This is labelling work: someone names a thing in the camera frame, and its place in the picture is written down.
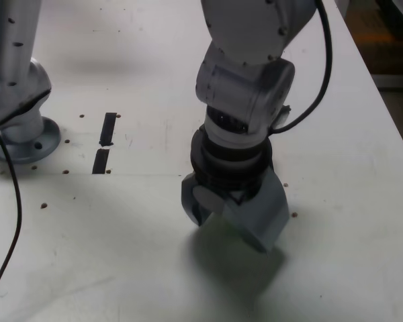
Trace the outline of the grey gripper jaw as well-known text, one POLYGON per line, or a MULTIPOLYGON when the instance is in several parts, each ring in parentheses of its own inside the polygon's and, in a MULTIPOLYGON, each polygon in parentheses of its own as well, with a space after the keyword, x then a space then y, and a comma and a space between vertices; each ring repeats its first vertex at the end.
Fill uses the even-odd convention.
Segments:
POLYGON ((271 252, 288 222, 285 190, 272 167, 244 189, 225 191, 198 185, 193 196, 209 214, 220 215, 231 224, 258 252, 271 252))

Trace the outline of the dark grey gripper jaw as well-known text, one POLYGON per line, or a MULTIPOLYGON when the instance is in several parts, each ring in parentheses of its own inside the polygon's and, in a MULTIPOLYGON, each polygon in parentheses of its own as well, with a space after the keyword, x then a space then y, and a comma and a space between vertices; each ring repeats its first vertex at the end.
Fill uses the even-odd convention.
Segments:
POLYGON ((181 183, 181 204, 187 216, 197 226, 202 226, 213 212, 218 211, 218 195, 192 172, 181 183))

